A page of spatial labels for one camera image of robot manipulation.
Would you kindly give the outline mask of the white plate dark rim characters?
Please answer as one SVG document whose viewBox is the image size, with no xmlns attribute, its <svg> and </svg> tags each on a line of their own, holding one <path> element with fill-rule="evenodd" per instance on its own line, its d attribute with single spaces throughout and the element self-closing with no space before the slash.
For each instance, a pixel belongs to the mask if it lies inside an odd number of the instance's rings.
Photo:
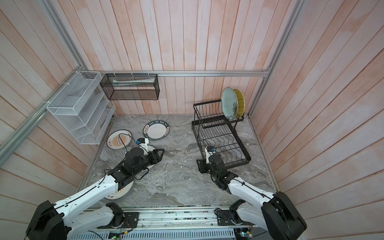
<svg viewBox="0 0 384 240">
<path fill-rule="evenodd" d="M 140 144 L 139 148 L 144 151 L 144 155 L 147 156 L 150 151 L 153 151 L 155 147 L 151 145 Z"/>
</svg>

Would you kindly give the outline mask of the white plate green lettered rim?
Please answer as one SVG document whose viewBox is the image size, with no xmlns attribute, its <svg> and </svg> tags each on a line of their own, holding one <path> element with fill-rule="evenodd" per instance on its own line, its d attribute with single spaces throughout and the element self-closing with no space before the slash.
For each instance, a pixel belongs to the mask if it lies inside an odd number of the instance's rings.
<svg viewBox="0 0 384 240">
<path fill-rule="evenodd" d="M 145 125 L 143 134 L 145 138 L 152 141 L 158 141 L 165 138 L 170 131 L 170 126 L 162 120 L 151 121 Z"/>
</svg>

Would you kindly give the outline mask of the mint green flower plate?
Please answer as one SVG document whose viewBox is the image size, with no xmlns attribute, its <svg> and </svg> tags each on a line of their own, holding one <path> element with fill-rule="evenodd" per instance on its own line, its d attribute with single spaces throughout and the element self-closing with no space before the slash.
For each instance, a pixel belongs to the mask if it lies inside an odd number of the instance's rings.
<svg viewBox="0 0 384 240">
<path fill-rule="evenodd" d="M 234 120 L 238 114 L 238 98 L 236 92 L 228 87 L 222 93 L 222 112 L 229 120 Z"/>
</svg>

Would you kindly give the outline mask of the yellow woven round plate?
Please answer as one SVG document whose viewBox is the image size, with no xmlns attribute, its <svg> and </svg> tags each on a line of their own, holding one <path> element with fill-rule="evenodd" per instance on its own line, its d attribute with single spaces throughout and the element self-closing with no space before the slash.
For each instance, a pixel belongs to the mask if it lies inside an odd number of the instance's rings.
<svg viewBox="0 0 384 240">
<path fill-rule="evenodd" d="M 238 89 L 234 89 L 234 92 L 236 93 L 237 100 L 238 100 L 238 112 L 236 116 L 236 118 L 238 119 L 242 117 L 245 112 L 245 97 L 243 93 Z"/>
</svg>

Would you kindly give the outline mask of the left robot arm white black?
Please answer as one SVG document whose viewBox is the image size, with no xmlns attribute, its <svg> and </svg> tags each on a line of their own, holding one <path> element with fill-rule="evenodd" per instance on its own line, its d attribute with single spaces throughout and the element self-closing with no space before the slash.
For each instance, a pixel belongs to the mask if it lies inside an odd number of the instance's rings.
<svg viewBox="0 0 384 240">
<path fill-rule="evenodd" d="M 38 205 L 26 230 L 30 240 L 69 240 L 97 227 L 110 225 L 120 228 L 124 212 L 115 203 L 84 213 L 99 200 L 132 183 L 136 175 L 159 163 L 163 149 L 145 151 L 141 147 L 126 152 L 125 158 L 91 186 L 55 203 L 45 201 Z"/>
</svg>

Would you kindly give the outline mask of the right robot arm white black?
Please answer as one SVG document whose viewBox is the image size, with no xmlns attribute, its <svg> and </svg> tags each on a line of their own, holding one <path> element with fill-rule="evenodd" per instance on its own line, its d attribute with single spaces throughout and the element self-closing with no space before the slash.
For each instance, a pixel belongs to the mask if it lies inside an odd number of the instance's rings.
<svg viewBox="0 0 384 240">
<path fill-rule="evenodd" d="M 250 223 L 266 230 L 274 240 L 296 240 L 308 228 L 290 198 L 283 192 L 266 192 L 226 169 L 219 154 L 197 160 L 199 172 L 209 174 L 221 190 L 238 198 L 225 215 L 218 218 L 234 225 Z"/>
</svg>

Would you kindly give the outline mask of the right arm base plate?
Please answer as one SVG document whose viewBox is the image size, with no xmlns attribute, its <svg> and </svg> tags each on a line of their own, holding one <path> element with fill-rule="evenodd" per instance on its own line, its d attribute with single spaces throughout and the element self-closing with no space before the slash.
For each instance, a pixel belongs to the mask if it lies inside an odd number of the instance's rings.
<svg viewBox="0 0 384 240">
<path fill-rule="evenodd" d="M 253 226 L 252 223 L 244 222 L 231 210 L 222 210 L 217 208 L 214 210 L 219 226 Z"/>
</svg>

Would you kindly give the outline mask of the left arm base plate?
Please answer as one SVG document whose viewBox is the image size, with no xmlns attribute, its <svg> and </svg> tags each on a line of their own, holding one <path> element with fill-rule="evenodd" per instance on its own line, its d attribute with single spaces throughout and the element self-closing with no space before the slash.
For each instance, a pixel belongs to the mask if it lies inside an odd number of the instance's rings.
<svg viewBox="0 0 384 240">
<path fill-rule="evenodd" d="M 138 225 L 139 214 L 139 212 L 124 212 L 123 214 L 117 214 L 117 216 L 112 218 L 112 221 L 108 225 L 97 227 L 97 229 L 134 229 Z"/>
</svg>

